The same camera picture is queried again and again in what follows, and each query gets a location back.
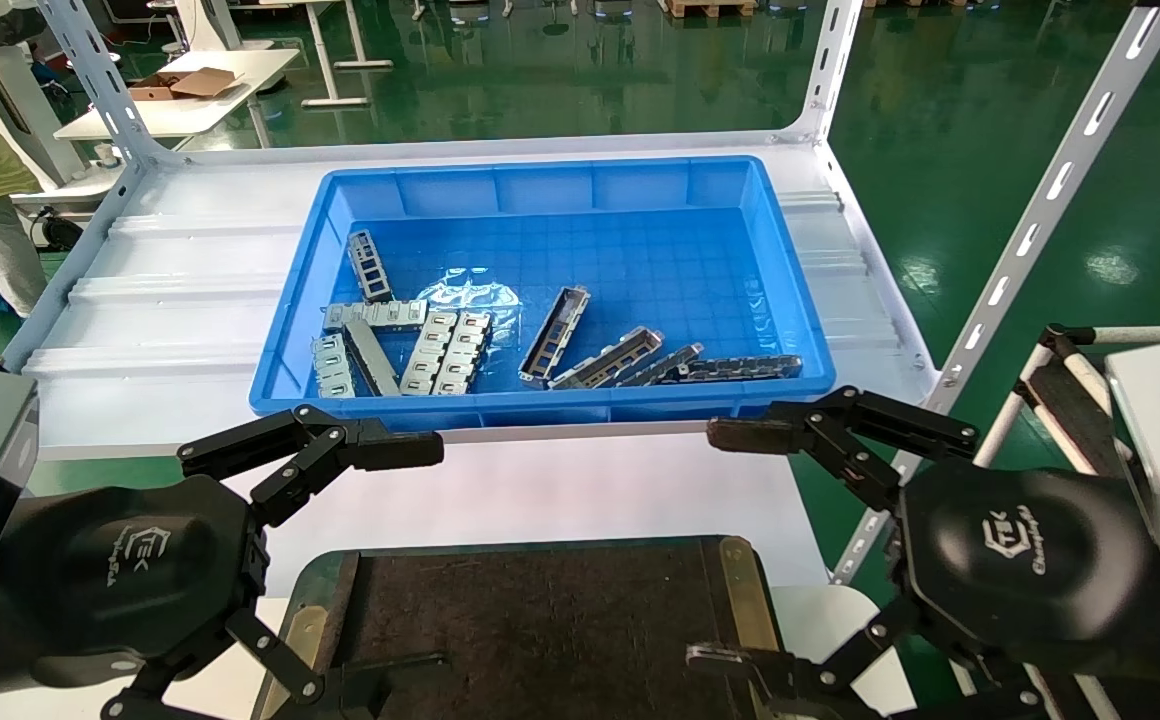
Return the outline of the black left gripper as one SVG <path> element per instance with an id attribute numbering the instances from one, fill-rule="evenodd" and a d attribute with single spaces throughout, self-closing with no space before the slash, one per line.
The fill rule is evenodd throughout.
<path id="1" fill-rule="evenodd" d="M 316 672 L 251 612 L 268 563 L 263 524 L 209 477 L 19 501 L 0 538 L 0 693 L 142 669 L 101 719 L 209 719 L 164 694 L 234 639 L 288 691 L 273 719 L 378 719 L 398 685 L 449 669 L 437 652 Z"/>

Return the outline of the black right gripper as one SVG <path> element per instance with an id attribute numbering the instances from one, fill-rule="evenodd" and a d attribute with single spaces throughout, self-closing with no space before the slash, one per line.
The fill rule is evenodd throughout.
<path id="1" fill-rule="evenodd" d="M 807 454 L 865 506 L 896 511 L 909 591 L 959 650 L 995 652 L 1068 675 L 1160 682 L 1160 550 L 1123 480 L 1075 471 L 933 465 L 901 487 L 871 439 L 922 459 L 972 459 L 981 432 L 896 398 L 844 386 L 773 402 L 757 419 L 712 419 L 709 445 Z M 880 714 L 853 689 L 920 611 L 896 599 L 822 664 L 784 650 L 691 643 L 693 671 L 745 679 L 773 715 L 800 719 L 1046 719 L 1029 682 Z"/>

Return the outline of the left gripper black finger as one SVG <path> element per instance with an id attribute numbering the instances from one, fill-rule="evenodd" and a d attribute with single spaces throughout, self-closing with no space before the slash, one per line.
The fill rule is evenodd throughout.
<path id="1" fill-rule="evenodd" d="M 287 523 L 343 471 L 429 468 L 444 454 L 437 432 L 391 432 L 379 419 L 338 419 L 311 405 L 177 448 L 186 477 L 224 480 L 283 461 L 251 489 L 251 509 L 264 528 Z"/>

